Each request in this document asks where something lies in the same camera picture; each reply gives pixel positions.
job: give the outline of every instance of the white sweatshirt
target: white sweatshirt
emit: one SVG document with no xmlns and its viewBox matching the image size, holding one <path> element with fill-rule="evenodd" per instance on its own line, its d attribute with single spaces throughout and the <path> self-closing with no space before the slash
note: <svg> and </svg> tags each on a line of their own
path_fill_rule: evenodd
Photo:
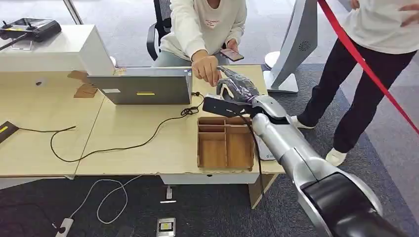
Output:
<svg viewBox="0 0 419 237">
<path fill-rule="evenodd" d="M 212 55 L 231 39 L 240 43 L 247 17 L 246 0 L 221 0 L 213 9 L 207 0 L 171 0 L 171 32 L 160 49 L 190 60 L 198 50 Z"/>
<path fill-rule="evenodd" d="M 399 11 L 419 0 L 359 0 L 342 24 L 346 33 L 359 45 L 382 53 L 402 54 L 419 49 L 419 24 L 400 27 L 417 11 Z"/>
</svg>

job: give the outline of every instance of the joystick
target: joystick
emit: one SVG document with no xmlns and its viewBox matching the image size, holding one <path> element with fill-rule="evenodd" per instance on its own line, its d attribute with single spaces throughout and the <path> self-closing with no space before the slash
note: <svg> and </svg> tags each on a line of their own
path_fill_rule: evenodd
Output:
<svg viewBox="0 0 419 237">
<path fill-rule="evenodd" d="M 28 22 L 28 27 L 26 28 L 26 30 L 33 31 L 36 28 L 37 28 L 36 26 L 33 26 L 33 25 L 31 25 L 31 23 Z"/>
<path fill-rule="evenodd" d="M 3 26 L 1 27 L 2 29 L 9 29 L 9 28 L 11 28 L 12 27 L 12 25 L 10 25 L 10 24 L 8 24 L 8 23 L 6 23 L 5 21 L 3 21 Z"/>
</svg>

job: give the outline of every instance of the power strip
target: power strip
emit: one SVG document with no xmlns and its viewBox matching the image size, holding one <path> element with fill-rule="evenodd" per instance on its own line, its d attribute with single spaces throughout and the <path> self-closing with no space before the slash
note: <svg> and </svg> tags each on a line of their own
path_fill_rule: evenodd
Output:
<svg viewBox="0 0 419 237">
<path fill-rule="evenodd" d="M 70 228 L 73 222 L 74 222 L 73 219 L 65 218 L 60 228 L 58 229 L 58 232 L 55 235 L 55 237 L 67 237 L 68 232 L 70 231 Z"/>
</svg>

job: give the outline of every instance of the black chair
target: black chair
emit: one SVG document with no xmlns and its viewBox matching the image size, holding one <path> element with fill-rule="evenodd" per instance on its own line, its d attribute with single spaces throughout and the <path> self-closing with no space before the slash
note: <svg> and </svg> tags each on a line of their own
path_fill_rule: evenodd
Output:
<svg viewBox="0 0 419 237">
<path fill-rule="evenodd" d="M 154 10 L 156 11 L 157 22 L 150 26 L 147 35 L 147 51 L 151 58 L 155 61 L 157 59 L 156 52 L 156 31 L 158 34 L 158 43 L 160 46 L 163 36 L 170 33 L 171 29 L 171 9 L 170 0 L 154 0 Z"/>
</svg>

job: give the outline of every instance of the white sneaker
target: white sneaker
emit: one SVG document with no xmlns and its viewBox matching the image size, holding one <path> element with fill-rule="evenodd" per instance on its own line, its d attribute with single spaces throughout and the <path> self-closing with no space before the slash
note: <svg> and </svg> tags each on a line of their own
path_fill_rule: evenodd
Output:
<svg viewBox="0 0 419 237">
<path fill-rule="evenodd" d="M 296 128 L 306 128 L 306 129 L 313 129 L 314 127 L 308 127 L 308 126 L 306 126 L 306 125 L 304 125 L 304 124 L 302 124 L 300 121 L 298 121 L 298 119 L 297 119 L 297 116 L 292 116 L 291 117 L 291 121 L 293 122 L 293 125 L 296 127 Z"/>
<path fill-rule="evenodd" d="M 335 150 L 334 148 L 332 148 L 332 150 L 329 151 L 329 153 L 326 155 L 326 160 L 330 164 L 332 164 L 334 166 L 338 166 L 338 165 L 343 163 L 343 161 L 346 158 L 346 154 L 347 153 L 342 153 L 342 152 L 339 152 L 339 151 Z"/>
</svg>

